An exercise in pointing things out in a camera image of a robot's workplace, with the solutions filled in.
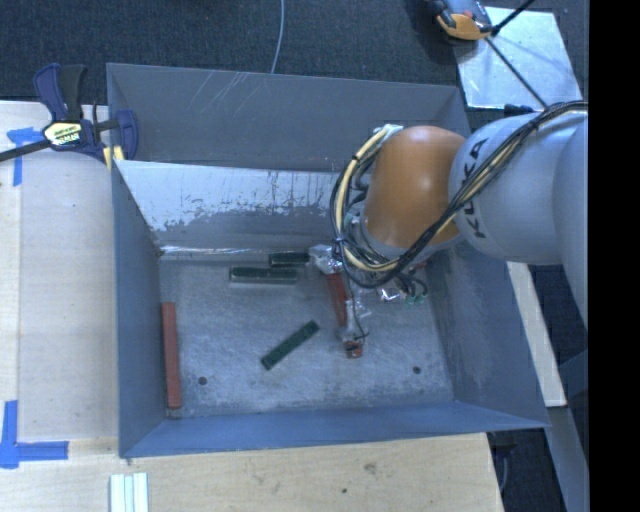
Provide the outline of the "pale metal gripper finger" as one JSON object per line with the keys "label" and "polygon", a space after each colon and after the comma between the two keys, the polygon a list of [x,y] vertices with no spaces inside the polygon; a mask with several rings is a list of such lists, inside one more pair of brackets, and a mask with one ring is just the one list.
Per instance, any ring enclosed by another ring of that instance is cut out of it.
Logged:
{"label": "pale metal gripper finger", "polygon": [[352,299],[345,301],[345,323],[339,328],[339,339],[345,351],[363,351],[369,333],[362,324],[356,304]]}
{"label": "pale metal gripper finger", "polygon": [[333,247],[318,244],[308,249],[310,262],[323,274],[340,274],[343,270],[342,262],[334,255]]}

